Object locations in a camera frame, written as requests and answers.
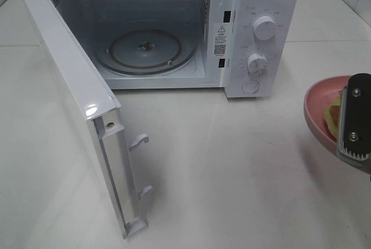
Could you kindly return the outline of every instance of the open microwave door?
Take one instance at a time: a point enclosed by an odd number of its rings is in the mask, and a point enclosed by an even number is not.
[[[131,146],[125,140],[120,103],[107,86],[83,48],[73,36],[52,0],[24,0],[40,47],[53,65],[54,82],[69,116],[86,146],[90,146],[92,163],[101,182],[108,189],[123,237],[146,226],[139,207],[142,195],[134,187],[129,151],[148,136],[138,136]]]

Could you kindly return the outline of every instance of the white microwave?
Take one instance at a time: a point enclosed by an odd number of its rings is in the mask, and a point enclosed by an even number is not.
[[[111,89],[269,96],[296,0],[24,0],[55,82],[94,148],[124,237],[146,226]]]

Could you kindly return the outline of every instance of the sticker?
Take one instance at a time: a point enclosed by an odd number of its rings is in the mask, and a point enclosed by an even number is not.
[[[215,23],[214,24],[214,39],[213,39],[213,55],[215,57],[228,56],[228,47],[232,34],[230,23]]]

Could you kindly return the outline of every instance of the pink bowl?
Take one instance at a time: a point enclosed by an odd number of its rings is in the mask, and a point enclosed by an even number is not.
[[[323,116],[325,109],[340,95],[351,75],[334,76],[312,85],[304,99],[304,116],[317,140],[336,155],[336,140],[330,134]]]

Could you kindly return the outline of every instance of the power level knob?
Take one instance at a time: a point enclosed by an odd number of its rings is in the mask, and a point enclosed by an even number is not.
[[[253,23],[254,34],[258,39],[266,41],[276,34],[276,26],[277,23],[273,16],[263,15]]]
[[[268,66],[267,58],[260,53],[251,54],[248,57],[248,70],[251,73],[261,71]]]

